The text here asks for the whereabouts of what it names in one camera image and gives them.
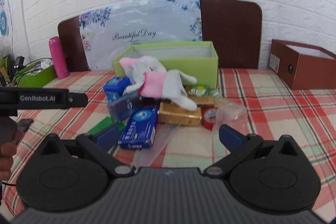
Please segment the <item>person's left hand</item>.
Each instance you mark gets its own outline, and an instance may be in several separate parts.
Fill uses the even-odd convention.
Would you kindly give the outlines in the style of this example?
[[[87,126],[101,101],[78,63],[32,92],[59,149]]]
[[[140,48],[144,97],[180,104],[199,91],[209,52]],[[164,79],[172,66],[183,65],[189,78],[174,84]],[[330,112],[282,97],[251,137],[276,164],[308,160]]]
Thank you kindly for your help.
[[[21,140],[24,133],[21,129],[17,129],[13,136],[13,140],[1,145],[0,158],[0,179],[7,181],[11,177],[11,168],[13,166],[13,156],[17,153],[17,141]]]

